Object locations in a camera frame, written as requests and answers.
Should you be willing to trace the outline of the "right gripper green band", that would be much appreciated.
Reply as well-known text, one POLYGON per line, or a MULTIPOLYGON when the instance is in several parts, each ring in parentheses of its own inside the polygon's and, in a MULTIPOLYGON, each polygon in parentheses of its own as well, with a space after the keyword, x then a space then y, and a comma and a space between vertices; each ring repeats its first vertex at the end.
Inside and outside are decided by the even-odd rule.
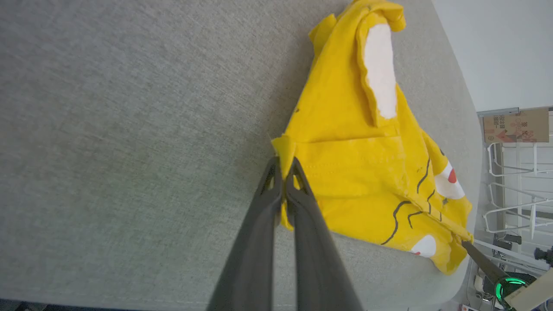
POLYGON ((489 260, 470 241, 462 241, 462 247, 467 251, 475 264, 484 272, 483 292, 492 295, 504 310, 515 310, 507 301, 506 297, 519 288, 528 287, 537 278, 531 274, 504 272, 491 260, 489 260))

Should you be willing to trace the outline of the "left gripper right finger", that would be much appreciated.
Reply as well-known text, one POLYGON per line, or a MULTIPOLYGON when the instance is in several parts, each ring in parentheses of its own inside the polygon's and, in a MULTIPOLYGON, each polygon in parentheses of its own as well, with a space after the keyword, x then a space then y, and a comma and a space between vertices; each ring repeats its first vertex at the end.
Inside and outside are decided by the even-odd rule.
POLYGON ((285 179, 287 217, 296 246, 299 311, 362 311, 359 300, 298 158, 285 179))

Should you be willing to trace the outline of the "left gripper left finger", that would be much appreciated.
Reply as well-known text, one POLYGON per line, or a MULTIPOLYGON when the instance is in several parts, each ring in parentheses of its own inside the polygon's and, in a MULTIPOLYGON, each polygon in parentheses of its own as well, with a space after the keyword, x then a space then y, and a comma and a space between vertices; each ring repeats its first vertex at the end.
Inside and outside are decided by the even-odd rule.
POLYGON ((216 284, 209 311, 271 311, 276 218, 283 178, 278 157, 269 159, 216 284))

